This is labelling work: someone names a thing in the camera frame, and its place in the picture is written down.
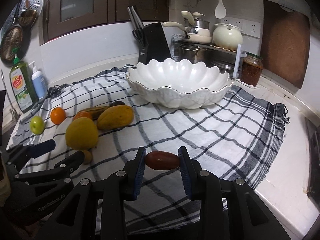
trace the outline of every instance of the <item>green apple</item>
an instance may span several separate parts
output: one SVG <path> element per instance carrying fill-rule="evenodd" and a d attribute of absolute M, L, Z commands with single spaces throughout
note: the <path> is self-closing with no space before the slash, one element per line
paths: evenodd
<path fill-rule="evenodd" d="M 34 116 L 30 121 L 30 131 L 36 135 L 42 134 L 45 128 L 45 123 L 41 116 Z"/>

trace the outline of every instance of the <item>screw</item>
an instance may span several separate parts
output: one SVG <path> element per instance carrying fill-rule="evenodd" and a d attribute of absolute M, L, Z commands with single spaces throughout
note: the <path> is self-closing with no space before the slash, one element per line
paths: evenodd
<path fill-rule="evenodd" d="M 243 184 L 244 184 L 244 180 L 241 179 L 241 178 L 238 178 L 238 179 L 236 179 L 236 183 L 237 183 L 238 185 L 243 185 Z"/>
<path fill-rule="evenodd" d="M 200 174 L 201 176 L 203 176 L 203 177 L 206 177 L 206 176 L 209 175 L 209 172 L 206 171 L 206 170 L 202 170 L 202 171 L 199 172 L 199 174 Z"/>
<path fill-rule="evenodd" d="M 116 175 L 118 177 L 123 177 L 125 175 L 125 171 L 117 171 Z"/>
<path fill-rule="evenodd" d="M 89 182 L 90 182 L 90 181 L 89 181 L 88 179 L 81 179 L 80 184 L 81 184 L 82 186 L 85 186 L 85 185 L 88 185 Z"/>

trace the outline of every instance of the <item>red date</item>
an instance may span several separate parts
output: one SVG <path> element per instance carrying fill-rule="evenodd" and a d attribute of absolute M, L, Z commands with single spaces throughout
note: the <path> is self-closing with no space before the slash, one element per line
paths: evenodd
<path fill-rule="evenodd" d="M 146 165 L 157 171 L 166 171 L 178 168 L 179 162 L 180 160 L 177 155 L 163 151 L 152 151 L 145 157 Z"/>

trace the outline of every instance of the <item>wooden cutting board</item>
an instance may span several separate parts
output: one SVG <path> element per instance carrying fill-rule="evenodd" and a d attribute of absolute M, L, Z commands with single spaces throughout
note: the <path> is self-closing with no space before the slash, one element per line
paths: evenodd
<path fill-rule="evenodd" d="M 310 49 L 309 18 L 263 1 L 264 19 L 260 56 L 263 67 L 301 88 Z"/>

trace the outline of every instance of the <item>plaid tablecloth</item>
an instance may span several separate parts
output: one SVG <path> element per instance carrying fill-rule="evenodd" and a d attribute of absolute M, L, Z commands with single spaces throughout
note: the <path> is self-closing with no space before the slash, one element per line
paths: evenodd
<path fill-rule="evenodd" d="M 220 178 L 241 177 L 252 188 L 263 180 L 283 141 L 285 105 L 272 105 L 233 85 L 215 105 L 195 110 L 169 109 L 148 103 L 132 91 L 125 73 L 126 67 L 113 68 L 69 85 L 58 98 L 46 99 L 36 113 L 46 121 L 42 135 L 33 135 L 29 122 L 20 123 L 12 135 L 14 145 L 52 138 L 57 145 L 54 151 L 31 159 L 22 172 L 51 169 L 75 152 L 66 146 L 64 134 L 79 110 L 121 100 L 132 106 L 134 121 L 124 128 L 100 132 L 92 163 L 72 173 L 75 184 L 83 178 L 107 178 L 133 159 L 140 146 L 147 152 L 175 154 L 180 146 L 186 146 L 191 158 Z M 57 106 L 63 107 L 68 116 L 60 125 L 50 120 L 50 111 Z M 177 228 L 198 221 L 200 213 L 200 203 L 189 201 L 185 195 L 178 169 L 155 171 L 146 167 L 138 199 L 125 202 L 124 207 L 128 233 Z"/>

